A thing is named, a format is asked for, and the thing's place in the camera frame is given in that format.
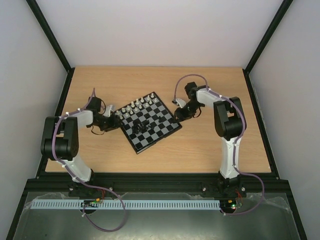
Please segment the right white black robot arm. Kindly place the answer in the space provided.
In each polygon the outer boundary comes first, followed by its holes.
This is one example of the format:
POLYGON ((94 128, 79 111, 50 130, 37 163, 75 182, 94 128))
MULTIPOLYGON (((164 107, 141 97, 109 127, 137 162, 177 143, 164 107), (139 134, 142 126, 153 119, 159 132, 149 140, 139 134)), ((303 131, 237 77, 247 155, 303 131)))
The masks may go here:
POLYGON ((196 112, 203 107, 213 109, 215 131, 222 140, 219 173, 224 180, 218 183, 218 191, 224 196, 229 196, 236 189, 231 179, 240 174, 239 146, 247 128, 241 100, 238 97, 225 97, 205 85, 197 86, 195 82, 189 82, 184 89, 189 101, 173 97, 172 102, 178 106, 173 118, 179 123, 196 118, 196 112))

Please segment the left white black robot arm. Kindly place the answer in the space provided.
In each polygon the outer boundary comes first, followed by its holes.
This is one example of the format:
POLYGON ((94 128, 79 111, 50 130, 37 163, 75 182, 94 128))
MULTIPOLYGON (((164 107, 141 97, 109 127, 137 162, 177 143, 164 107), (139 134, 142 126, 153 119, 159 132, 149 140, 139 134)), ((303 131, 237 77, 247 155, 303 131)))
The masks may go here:
POLYGON ((91 96, 87 104, 62 116, 48 116, 44 122, 40 151, 43 156, 59 163, 76 183, 91 180, 93 170, 79 154, 79 129, 98 127, 103 133, 118 129, 121 120, 114 105, 91 96))

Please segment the black white chess board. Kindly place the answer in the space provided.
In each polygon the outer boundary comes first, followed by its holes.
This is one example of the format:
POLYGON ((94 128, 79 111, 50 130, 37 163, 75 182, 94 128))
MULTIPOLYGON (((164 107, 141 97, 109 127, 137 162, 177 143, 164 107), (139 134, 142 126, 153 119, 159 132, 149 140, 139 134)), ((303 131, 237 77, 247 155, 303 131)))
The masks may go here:
POLYGON ((115 114, 121 120, 121 130, 136 154, 182 128, 155 92, 137 98, 117 109, 115 114))

